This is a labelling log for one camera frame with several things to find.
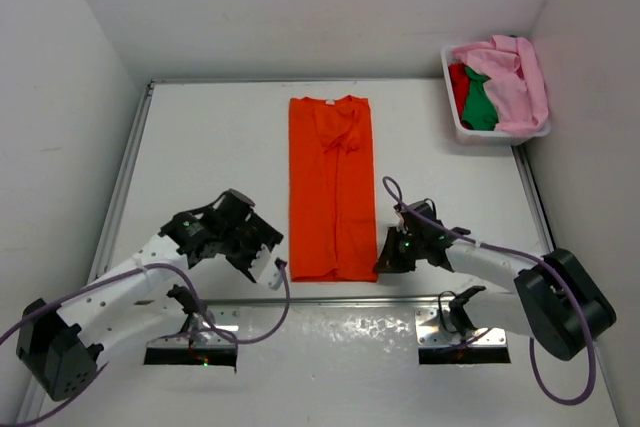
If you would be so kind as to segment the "pink t shirt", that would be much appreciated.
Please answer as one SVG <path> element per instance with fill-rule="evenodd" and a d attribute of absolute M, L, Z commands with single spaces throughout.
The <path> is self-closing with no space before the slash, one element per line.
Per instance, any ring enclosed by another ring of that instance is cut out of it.
<path fill-rule="evenodd" d="M 452 58 L 483 77 L 482 90 L 497 114 L 495 129 L 531 137 L 546 126 L 550 110 L 533 45 L 524 37 L 494 35 L 451 49 Z"/>

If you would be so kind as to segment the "orange t shirt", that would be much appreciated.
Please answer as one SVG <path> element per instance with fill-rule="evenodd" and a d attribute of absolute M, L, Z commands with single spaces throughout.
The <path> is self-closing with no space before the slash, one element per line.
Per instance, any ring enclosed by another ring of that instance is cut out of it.
<path fill-rule="evenodd" d="M 374 142 L 368 100 L 293 98 L 288 140 L 292 281 L 376 282 Z"/>

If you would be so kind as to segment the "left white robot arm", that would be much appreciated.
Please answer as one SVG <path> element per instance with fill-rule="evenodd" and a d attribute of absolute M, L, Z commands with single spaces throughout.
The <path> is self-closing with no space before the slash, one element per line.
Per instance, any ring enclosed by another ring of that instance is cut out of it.
<path fill-rule="evenodd" d="M 120 354 L 158 338 L 196 340 L 214 330 L 190 271 L 218 256 L 252 283 L 277 275 L 283 235 L 228 189 L 175 214 L 131 257 L 74 294 L 23 312 L 16 354 L 54 402 L 78 394 Z"/>

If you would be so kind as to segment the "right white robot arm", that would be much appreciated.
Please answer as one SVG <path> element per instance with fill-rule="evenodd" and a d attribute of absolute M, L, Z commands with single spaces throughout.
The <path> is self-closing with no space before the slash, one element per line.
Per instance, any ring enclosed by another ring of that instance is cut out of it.
<path fill-rule="evenodd" d="M 418 262 L 480 279 L 436 310 L 440 329 L 468 340 L 481 328 L 500 328 L 536 340 L 563 361 L 575 357 L 617 321 L 617 314 L 577 257 L 556 249 L 539 260 L 489 248 L 461 227 L 448 229 L 430 199 L 396 203 L 374 266 L 378 274 L 415 271 Z"/>

